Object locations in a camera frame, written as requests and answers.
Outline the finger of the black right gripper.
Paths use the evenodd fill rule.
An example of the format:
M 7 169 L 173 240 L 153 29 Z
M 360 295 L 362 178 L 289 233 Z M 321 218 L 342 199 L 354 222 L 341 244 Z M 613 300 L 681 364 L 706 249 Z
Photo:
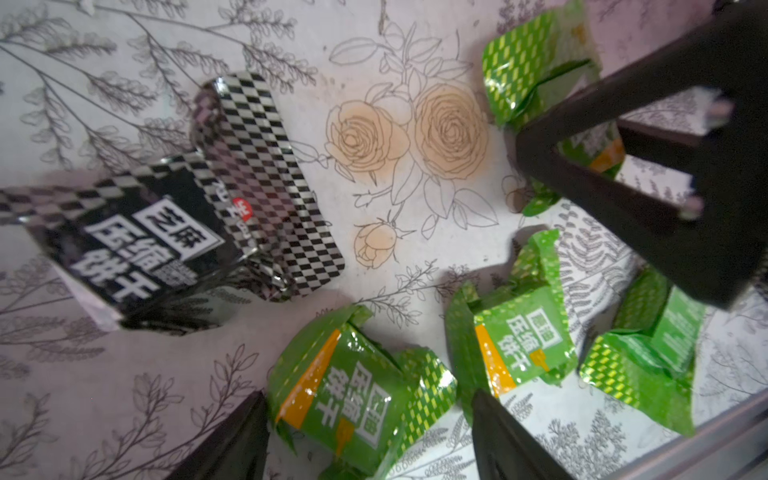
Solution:
M 694 87 L 714 90 L 702 135 L 628 119 Z M 628 156 L 689 177 L 673 204 L 568 159 L 557 144 L 614 122 Z M 695 300 L 726 309 L 767 291 L 767 5 L 721 1 L 715 17 L 525 125 L 521 169 L 571 200 Z

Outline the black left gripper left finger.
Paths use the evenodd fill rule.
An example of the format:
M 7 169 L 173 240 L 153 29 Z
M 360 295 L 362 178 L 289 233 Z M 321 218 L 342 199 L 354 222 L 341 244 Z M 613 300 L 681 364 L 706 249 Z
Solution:
M 233 410 L 166 479 L 261 479 L 268 442 L 266 398 L 261 391 L 256 391 Z

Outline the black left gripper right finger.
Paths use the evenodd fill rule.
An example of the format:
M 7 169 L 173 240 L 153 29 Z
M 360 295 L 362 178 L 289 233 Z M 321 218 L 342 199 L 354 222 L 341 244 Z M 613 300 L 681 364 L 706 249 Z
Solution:
M 492 394 L 478 389 L 471 406 L 472 439 L 480 479 L 574 479 Z

